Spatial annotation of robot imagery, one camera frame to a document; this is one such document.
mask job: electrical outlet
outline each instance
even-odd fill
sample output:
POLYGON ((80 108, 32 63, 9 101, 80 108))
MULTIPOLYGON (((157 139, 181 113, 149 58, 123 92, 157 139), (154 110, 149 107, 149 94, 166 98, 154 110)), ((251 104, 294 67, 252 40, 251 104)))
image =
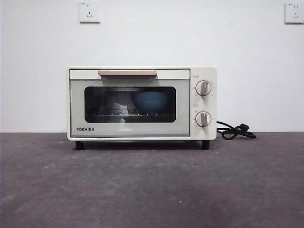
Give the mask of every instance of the electrical outlet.
POLYGON ((80 23, 100 23, 100 3, 95 1, 84 1, 79 3, 80 23))
POLYGON ((304 24, 304 2, 285 3, 285 23, 304 24))

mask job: bowl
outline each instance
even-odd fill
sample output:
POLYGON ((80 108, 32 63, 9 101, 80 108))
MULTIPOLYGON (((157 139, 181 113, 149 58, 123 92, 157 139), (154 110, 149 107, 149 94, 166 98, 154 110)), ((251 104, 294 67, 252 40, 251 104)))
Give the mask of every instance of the bowl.
POLYGON ((169 96, 165 92, 132 92, 134 106, 142 114, 160 114, 169 104, 169 96))

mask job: toaster oven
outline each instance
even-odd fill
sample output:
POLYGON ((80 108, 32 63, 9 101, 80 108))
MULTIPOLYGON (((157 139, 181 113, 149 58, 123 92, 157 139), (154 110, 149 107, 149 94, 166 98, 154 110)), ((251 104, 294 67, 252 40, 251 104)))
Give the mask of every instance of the toaster oven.
POLYGON ((217 70, 212 66, 69 67, 67 138, 86 141, 216 138, 217 70))

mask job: oven window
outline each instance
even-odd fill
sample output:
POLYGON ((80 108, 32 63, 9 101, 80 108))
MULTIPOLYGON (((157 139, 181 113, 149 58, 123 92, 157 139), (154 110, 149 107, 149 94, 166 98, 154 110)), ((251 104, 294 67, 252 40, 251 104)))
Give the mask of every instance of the oven window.
POLYGON ((176 119, 174 87, 87 87, 88 123, 172 123, 176 119))

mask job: power cord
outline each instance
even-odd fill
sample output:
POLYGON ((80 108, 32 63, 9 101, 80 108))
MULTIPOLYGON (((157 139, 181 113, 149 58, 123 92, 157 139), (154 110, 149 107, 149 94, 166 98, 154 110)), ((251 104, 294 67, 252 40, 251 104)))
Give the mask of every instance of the power cord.
POLYGON ((248 131, 249 126, 246 124, 242 123, 240 126, 233 127, 233 126, 230 126, 229 124, 221 122, 221 121, 217 121, 217 123, 228 127, 228 128, 226 128, 226 127, 217 128, 217 133, 220 133, 222 135, 222 137, 226 140, 232 140, 235 137, 237 137, 237 135, 242 135, 242 136, 253 138, 253 139, 256 138, 256 136, 252 132, 248 131))

